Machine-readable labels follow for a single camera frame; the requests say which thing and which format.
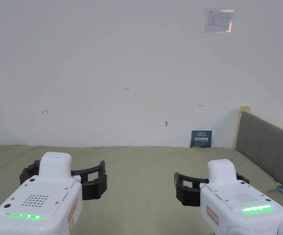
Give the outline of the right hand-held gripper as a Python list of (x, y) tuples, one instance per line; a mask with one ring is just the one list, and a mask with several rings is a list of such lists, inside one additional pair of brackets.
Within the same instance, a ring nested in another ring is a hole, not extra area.
[(250, 186), (230, 160), (207, 166), (209, 179), (174, 173), (176, 198), (183, 206), (200, 207), (215, 235), (283, 235), (280, 204)]

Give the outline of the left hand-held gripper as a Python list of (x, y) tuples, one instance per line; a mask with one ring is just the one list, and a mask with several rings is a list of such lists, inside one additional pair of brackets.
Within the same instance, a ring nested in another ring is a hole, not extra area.
[[(97, 200), (107, 190), (105, 161), (71, 171), (71, 155), (47, 152), (24, 168), (20, 187), (0, 205), (0, 235), (70, 235), (82, 200)], [(88, 175), (97, 173), (89, 181)]]

